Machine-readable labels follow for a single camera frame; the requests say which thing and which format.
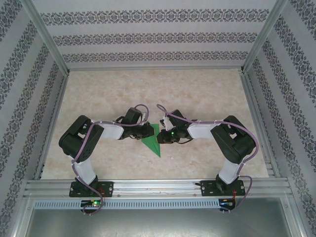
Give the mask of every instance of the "aluminum frame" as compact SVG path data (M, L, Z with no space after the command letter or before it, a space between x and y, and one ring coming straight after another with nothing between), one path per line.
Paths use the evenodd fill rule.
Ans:
M21 4L23 5L24 9L28 13L30 19L32 20L33 24L35 25L37 31L39 32L40 36L42 37L43 41L47 45L49 52L53 55L55 61L57 62L60 70L63 72L63 75L67 75L69 73L69 68L60 53L52 35L50 34L47 26L45 25L43 19L40 16L40 13L37 11L34 3L32 0L21 0Z
M60 108L61 108L61 104L63 102L63 98L64 98L65 90L66 90L66 87L67 87L68 79L69 79L69 74L67 73L65 75L65 78L64 78L64 82L63 82L63 85L62 85L61 93L59 94L58 99L57 99L57 107L56 107L56 109L54 111L52 122L51 122L51 124L50 124L50 126L48 128L48 139L46 140L46 142L44 144L43 153L42 153L42 155L41 155L41 157L39 159L39 166L38 166L38 169L35 172L34 179L40 179L41 178L41 175L42 175L42 172L43 172L43 167L44 167L44 164L45 164L45 161L46 161L46 157L47 157L47 154L48 154L48 150L49 150L49 146L50 146L50 143L51 143L51 139L53 138L53 131L55 129L57 118L58 118L59 111L60 111Z
M210 179L111 180L114 182L113 197L108 197L106 200L185 199L192 201L194 199L199 200L206 198L209 200L218 199L218 197L203 197L201 195L200 187L195 184L201 180ZM244 181L244 186L247 189L250 181L247 179L242 180ZM73 180L28 181L11 236L26 236L32 212L37 200L91 199L69 197L71 182L73 182ZM299 215L287 178L254 178L251 191L247 198L280 198L292 236L306 236L303 222Z
M285 7L287 0L276 0L275 5L273 6L264 26L262 27L256 41L254 42L248 56L243 64L243 72L248 72L249 68L251 67L253 61L255 60L258 52L261 49L264 41L268 37L270 30L272 29L273 25L277 21L277 18L281 14L283 8Z
M256 99L255 99L253 90L251 88L248 75L246 73L244 73L242 70L240 70L239 76L240 76L241 84L242 84L242 87L243 87L243 90L245 92L245 96L246 96L246 99L248 102L250 114L251 114L253 123L255 125L259 144L261 144L261 151L262 151L264 160L265 160L265 162L268 162L271 164L273 174L274 174L273 176L281 177L279 169L277 167L277 162L275 160L271 145L269 143L269 139L268 139L267 134L264 130L265 126L264 126L262 118L260 116L259 107L256 103Z

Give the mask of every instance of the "decorative border pattern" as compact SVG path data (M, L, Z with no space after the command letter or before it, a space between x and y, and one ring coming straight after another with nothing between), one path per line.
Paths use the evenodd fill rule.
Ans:
M40 130L40 125L43 120L46 106L49 101L49 97L52 91L52 88L54 86L57 73L59 71L58 65L56 62L54 62L52 69L49 73L45 88L43 90L43 93L40 97L40 102L38 104L38 108L36 110L36 113L33 118L33 122L31 124L29 134L27 135L27 140L25 142L25 145L23 147L23 152L21 153L21 157L19 159L19 163L16 166L16 170L14 172L14 178L12 179L12 183L9 188L9 192L7 194L7 198L4 201L3 208L1 210L2 214L0 216L0 236L5 236L5 232L8 229L9 222L11 220L11 215L13 213L13 208L16 205L18 194L21 189L22 180L25 176L25 172L27 170L27 166L29 163L30 157L32 157L32 149L34 147L34 143L36 141L37 134Z
M57 46L130 43L253 43L257 33L135 33L54 36Z
M304 149L308 153L308 158L311 159L311 165L315 168L314 172L316 172L316 142L313 140L314 136L311 135L312 131L305 121L305 116L302 115L301 107L295 98L291 84L288 82L284 70L282 69L269 40L265 41L262 49L270 64L270 68L276 77L277 84L279 85L283 98L285 99L287 108L289 109L292 120L294 121L294 125L297 127L297 131L299 132L299 137L302 140L302 144L304 144Z
M316 7L315 3L311 0L291 0L292 6L299 14L307 29L311 32L311 35L316 40Z
M3 70L0 79L0 110L5 101L5 97L10 92L10 87L12 83L15 81L15 77L17 76L17 72L20 70L20 67L25 59L27 52L29 51L33 40L37 34L37 30L33 23L30 21L27 25L23 35L21 36L14 52L12 53L12 57L10 57L8 63L6 64L6 68Z
M34 62L29 78L23 88L18 104L16 105L16 109L13 112L13 116L11 117L12 120L9 122L8 128L6 129L7 133L3 136L3 141L0 146L0 178L2 177L2 172L5 169L5 163L7 163L7 159L10 156L12 145L15 143L15 138L20 130L20 125L22 124L48 55L49 50L46 45L43 44L38 57Z
M22 9L22 4L20 1L7 0L0 10L0 42L4 38L5 34L8 32L12 22L15 20L16 16Z
M274 122L274 127L276 129L276 133L280 140L285 159L288 162L288 167L292 175L292 178L294 180L295 187L298 189L300 200L303 204L303 208L305 209L305 215L309 220L309 224L311 225L312 233L316 235L316 210L315 210L315 204L313 203L313 197L312 195L309 194L309 189L306 187L307 183L306 183L306 180L304 179L304 174L302 173L302 169L300 165L298 164L298 160L296 158L295 153L293 152L291 141L289 140L287 131L284 128L283 120L280 116L279 110L277 108L277 104L273 98L272 92L269 88L266 76L264 74L264 71L262 69L262 66L260 65L258 58L255 59L252 66L259 80L262 92L265 96L265 100L268 105L271 118ZM250 80L250 84L255 94L255 90L254 90L251 80ZM256 94L255 94L255 98L259 106L259 101L256 97Z
M313 71L309 61L304 56L304 52L298 44L298 41L291 32L289 26L281 16L277 19L274 26L276 33L282 40L287 54L290 56L298 75L308 91L308 95L312 98L312 102L316 102L316 73Z
M41 158L41 155L43 154L44 146L45 146L46 139L47 139L47 136L48 136L49 127L50 127L50 124L53 122L53 116L54 116L55 108L56 108L56 105L57 105L57 102L58 102L59 93L61 91L61 88L63 86L64 80L65 80L66 77L67 76L63 76L63 78L61 79L61 83L60 83L60 86L59 86L59 89L58 89L58 93L57 93L57 97L56 97L56 100L55 100L55 103L54 103L54 107L53 107L53 110L52 110L51 115L50 115L49 124L48 124L48 127L46 129L45 136L44 136L43 144L42 144L41 149L40 149L38 162L37 162L36 167L34 169L33 180L35 180L35 175L36 175L36 172L37 172L39 164L40 164L40 158Z
M275 150L274 150L274 148L273 148L273 145L272 145L272 142L271 142L271 138L270 138L270 135L269 135L269 133L268 133L268 128L267 128L266 122L265 122L264 119L263 119L263 114L262 114L262 111L261 111L261 109L260 109L260 105L259 105L259 102L258 102L258 99L257 99L256 92L254 91L254 88L253 88L253 85L252 85L252 81L251 81L249 72L247 72L247 75L248 75L249 82L250 82L251 87L252 87L252 90L253 90L253 94L254 94L254 96L255 96L255 98L256 98L256 102L257 102L257 104L258 104L259 113L260 113L260 115L261 115L261 120L262 120L263 125L264 125L265 130L266 130L267 138L268 138L268 141L269 141L269 144L270 144L270 147L271 147L271 151L272 151L272 153L273 153L273 157L275 158L275 161L276 161L276 166L277 166L278 172L280 173L280 176L282 177L282 172L281 172L281 169L280 169L279 164L278 164L278 161L277 161L276 152L275 152Z
M268 9L170 9L42 13L47 26L150 22L263 22Z
M132 53L78 53L63 54L66 63L181 61L181 60L244 60L244 51L191 51L191 52L132 52Z

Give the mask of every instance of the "robotic arm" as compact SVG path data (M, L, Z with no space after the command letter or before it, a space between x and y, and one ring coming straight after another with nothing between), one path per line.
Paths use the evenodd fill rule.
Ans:
M184 118L179 110L174 110L171 114ZM228 116L223 121L245 128L234 116ZM188 141L197 138L207 138L217 142L226 158L221 171L216 176L216 187L222 193L231 189L238 180L243 162L256 147L255 141L247 132L227 124L190 123L171 115L163 117L160 122L165 127L157 136L157 140L161 144L179 143L180 138L186 138Z
M149 122L137 126L126 126L126 124L136 124L139 118L142 119L142 117L143 115L141 111L136 108L130 108L125 116L118 118L113 123L99 123L93 126L88 135L84 149L76 162L73 162L75 171L82 181L95 190L98 187L98 178L93 171L90 155L100 138L122 140L130 137L133 139L142 139L154 135L154 128L150 126ZM81 115L60 138L59 146L71 160L74 160L78 155L83 145L84 138L93 123L94 121ZM76 185L73 189L74 188L77 193L83 195L86 194L90 196L93 194L93 191L77 178Z

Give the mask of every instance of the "metal rail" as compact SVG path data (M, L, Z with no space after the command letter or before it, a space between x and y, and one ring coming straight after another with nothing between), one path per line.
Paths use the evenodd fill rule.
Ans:
M201 179L111 181L114 182L114 189L113 197L109 199L205 198L201 195L200 187L195 184L200 182ZM243 181L247 189L250 181L247 179L243 179ZM91 199L69 197L71 182L73 180L28 181L23 193L23 199ZM254 178L247 198L281 198L284 196L293 196L287 178Z

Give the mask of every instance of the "enclosure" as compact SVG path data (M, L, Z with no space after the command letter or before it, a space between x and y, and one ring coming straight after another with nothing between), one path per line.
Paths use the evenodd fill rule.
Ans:
M0 5L0 236L316 236L315 0ZM190 120L234 115L255 134L239 210L221 213L196 185L225 162L214 140L157 156L126 138L99 140L92 167L112 197L79 211L60 137L80 115L114 121L137 104L160 130L156 104Z

